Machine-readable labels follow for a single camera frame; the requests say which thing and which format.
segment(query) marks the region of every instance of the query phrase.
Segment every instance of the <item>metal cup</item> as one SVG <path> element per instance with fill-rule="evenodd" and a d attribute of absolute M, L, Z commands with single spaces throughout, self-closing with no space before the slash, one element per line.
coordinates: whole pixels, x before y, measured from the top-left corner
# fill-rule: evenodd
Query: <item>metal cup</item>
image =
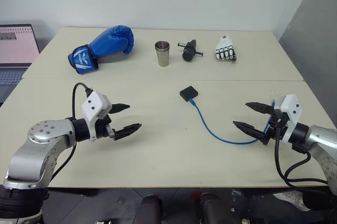
<path fill-rule="evenodd" d="M 166 41 L 158 41 L 154 45 L 157 51 L 158 63 L 161 67 L 166 67 L 169 64 L 170 44 Z"/>

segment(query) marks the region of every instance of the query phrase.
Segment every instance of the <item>table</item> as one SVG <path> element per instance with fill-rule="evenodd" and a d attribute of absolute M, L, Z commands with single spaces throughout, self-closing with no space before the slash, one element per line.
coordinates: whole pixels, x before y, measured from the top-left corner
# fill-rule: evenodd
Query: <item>table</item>
<path fill-rule="evenodd" d="M 71 91 L 76 79 L 23 79 L 0 108 L 0 174 L 5 174 L 15 151 L 26 140 L 31 125 L 46 119 L 71 115 Z M 114 114 L 113 128 L 132 123 L 143 126 L 119 141 L 100 139 L 78 144 L 66 168 L 51 187 L 280 187 L 271 140 L 267 147 L 257 142 L 230 145 L 212 138 L 196 109 L 179 91 L 192 85 L 199 91 L 194 99 L 209 127 L 232 141 L 248 141 L 233 120 L 262 129 L 268 119 L 244 104 L 269 103 L 273 98 L 296 94 L 303 106 L 300 123 L 334 128 L 316 97 L 303 81 L 110 81 L 85 79 L 85 84 L 107 95 L 113 103 L 131 105 Z M 76 96 L 77 117 L 85 100 L 83 90 Z M 69 155 L 64 152 L 58 163 Z M 283 170 L 302 160 L 303 155 L 281 145 Z M 294 171 L 294 177 L 324 179 L 314 160 Z M 315 183 L 305 182 L 302 185 Z"/>
<path fill-rule="evenodd" d="M 24 74 L 24 78 L 139 80 L 269 80 L 302 81 L 301 74 L 283 51 L 272 32 L 177 31 L 133 29 L 135 46 L 123 53 L 99 60 L 99 70 L 79 75 L 67 56 L 76 47 L 88 44 L 103 28 L 64 27 Z M 224 34 L 231 37 L 237 61 L 215 59 L 214 49 Z M 197 50 L 204 52 L 192 62 L 182 59 L 183 48 L 177 43 L 197 40 Z M 155 42 L 170 43 L 170 64 L 160 67 Z"/>

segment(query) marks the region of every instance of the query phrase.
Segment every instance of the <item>laptop keyboard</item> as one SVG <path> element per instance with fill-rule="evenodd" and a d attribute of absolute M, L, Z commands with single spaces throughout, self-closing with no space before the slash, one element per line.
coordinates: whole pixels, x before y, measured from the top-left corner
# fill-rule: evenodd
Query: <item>laptop keyboard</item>
<path fill-rule="evenodd" d="M 2 71 L 0 70 L 0 84 L 18 84 L 22 79 L 22 75 L 25 71 Z"/>

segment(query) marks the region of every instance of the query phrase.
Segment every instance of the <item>shoe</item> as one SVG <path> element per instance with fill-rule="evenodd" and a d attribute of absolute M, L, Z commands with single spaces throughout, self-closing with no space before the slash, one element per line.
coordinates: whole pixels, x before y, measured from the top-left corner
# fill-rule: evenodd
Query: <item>shoe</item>
<path fill-rule="evenodd" d="M 293 204 L 297 209 L 307 212 L 310 211 L 303 202 L 303 193 L 300 191 L 288 191 L 288 192 L 281 192 L 273 194 L 279 200 L 287 201 Z"/>

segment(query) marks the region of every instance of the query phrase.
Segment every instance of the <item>blue boxing glove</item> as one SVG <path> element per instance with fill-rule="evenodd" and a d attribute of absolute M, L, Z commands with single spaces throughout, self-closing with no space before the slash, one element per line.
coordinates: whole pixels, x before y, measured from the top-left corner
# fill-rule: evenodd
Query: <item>blue boxing glove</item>
<path fill-rule="evenodd" d="M 84 74 L 98 69 L 97 58 L 123 51 L 128 54 L 133 48 L 133 33 L 130 27 L 118 25 L 101 33 L 89 45 L 76 48 L 68 59 L 77 73 Z"/>

